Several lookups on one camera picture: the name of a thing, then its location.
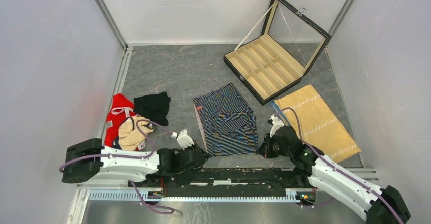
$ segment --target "white wall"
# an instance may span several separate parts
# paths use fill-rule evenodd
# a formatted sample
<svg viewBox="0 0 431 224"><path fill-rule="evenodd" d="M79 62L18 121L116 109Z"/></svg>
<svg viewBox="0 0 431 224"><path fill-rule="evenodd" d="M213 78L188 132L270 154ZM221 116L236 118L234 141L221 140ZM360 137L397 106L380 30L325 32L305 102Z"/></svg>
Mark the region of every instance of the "white wall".
<svg viewBox="0 0 431 224"><path fill-rule="evenodd" d="M128 43L239 42L270 0L105 0ZM287 0L329 30L345 0Z"/></svg>
<svg viewBox="0 0 431 224"><path fill-rule="evenodd" d="M94 0L0 0L0 223L65 223L66 148L97 136L122 49Z"/></svg>
<svg viewBox="0 0 431 224"><path fill-rule="evenodd" d="M355 0L329 56L366 162L397 188L411 224L431 203L431 0Z"/></svg>

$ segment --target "striped cloth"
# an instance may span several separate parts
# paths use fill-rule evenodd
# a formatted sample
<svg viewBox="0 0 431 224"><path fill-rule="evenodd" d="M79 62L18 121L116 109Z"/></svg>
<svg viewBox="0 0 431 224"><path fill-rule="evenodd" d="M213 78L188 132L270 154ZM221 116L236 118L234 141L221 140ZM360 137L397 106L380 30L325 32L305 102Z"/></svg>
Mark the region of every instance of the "striped cloth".
<svg viewBox="0 0 431 224"><path fill-rule="evenodd" d="M255 153L256 117L232 83L193 98L211 157Z"/></svg>

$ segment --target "open box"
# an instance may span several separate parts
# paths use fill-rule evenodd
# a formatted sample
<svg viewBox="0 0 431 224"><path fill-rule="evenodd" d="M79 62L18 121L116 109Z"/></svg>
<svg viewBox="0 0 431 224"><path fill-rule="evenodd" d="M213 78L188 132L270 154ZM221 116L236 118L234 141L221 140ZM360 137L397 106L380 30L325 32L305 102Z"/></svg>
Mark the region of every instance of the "open box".
<svg viewBox="0 0 431 224"><path fill-rule="evenodd" d="M286 0L271 0L269 9L224 62L261 105L296 85L308 73L330 35ZM260 36L248 38L265 18Z"/></svg>

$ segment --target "beige garment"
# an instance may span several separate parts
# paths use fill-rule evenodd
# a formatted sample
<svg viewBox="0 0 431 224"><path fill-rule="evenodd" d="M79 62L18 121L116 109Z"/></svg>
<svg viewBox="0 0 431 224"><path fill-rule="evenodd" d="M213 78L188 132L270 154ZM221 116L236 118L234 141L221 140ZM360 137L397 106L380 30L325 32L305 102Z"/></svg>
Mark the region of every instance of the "beige garment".
<svg viewBox="0 0 431 224"><path fill-rule="evenodd" d="M136 121L141 119L146 118L138 115L128 117L118 129L118 143L123 150L133 151L145 142L145 136L136 128ZM154 131L152 124L146 121L141 121L138 125L146 134Z"/></svg>
<svg viewBox="0 0 431 224"><path fill-rule="evenodd" d="M334 161L340 162L361 151L311 85L275 100L275 103L280 109L292 107L298 114L303 139ZM283 114L299 136L295 115L291 110L285 110Z"/></svg>

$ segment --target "red garment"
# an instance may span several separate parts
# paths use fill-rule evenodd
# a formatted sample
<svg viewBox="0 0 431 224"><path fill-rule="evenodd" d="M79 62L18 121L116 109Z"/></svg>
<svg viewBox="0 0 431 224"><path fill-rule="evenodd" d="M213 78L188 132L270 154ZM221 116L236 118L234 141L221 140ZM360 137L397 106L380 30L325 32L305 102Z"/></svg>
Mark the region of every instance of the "red garment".
<svg viewBox="0 0 431 224"><path fill-rule="evenodd" d="M106 117L106 146L112 147L112 142L118 136L118 129L126 118L136 115L133 113L134 108L135 105L121 93L114 95L111 110Z"/></svg>

